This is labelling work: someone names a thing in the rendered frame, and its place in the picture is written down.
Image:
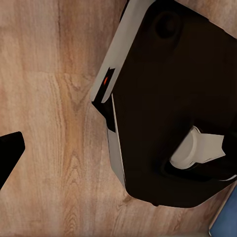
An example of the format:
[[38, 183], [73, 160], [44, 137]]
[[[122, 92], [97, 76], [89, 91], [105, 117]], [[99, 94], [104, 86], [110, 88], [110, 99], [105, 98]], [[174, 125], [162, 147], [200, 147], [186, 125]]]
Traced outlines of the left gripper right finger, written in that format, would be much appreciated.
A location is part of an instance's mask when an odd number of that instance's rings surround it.
[[225, 133], [222, 150], [237, 170], [237, 133], [230, 131]]

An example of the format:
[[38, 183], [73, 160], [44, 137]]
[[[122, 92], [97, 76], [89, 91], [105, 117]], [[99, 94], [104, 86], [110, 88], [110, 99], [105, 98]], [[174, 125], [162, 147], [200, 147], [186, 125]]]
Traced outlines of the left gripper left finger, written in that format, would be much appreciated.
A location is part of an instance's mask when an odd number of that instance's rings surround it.
[[25, 142], [20, 131], [0, 137], [0, 190], [24, 151]]

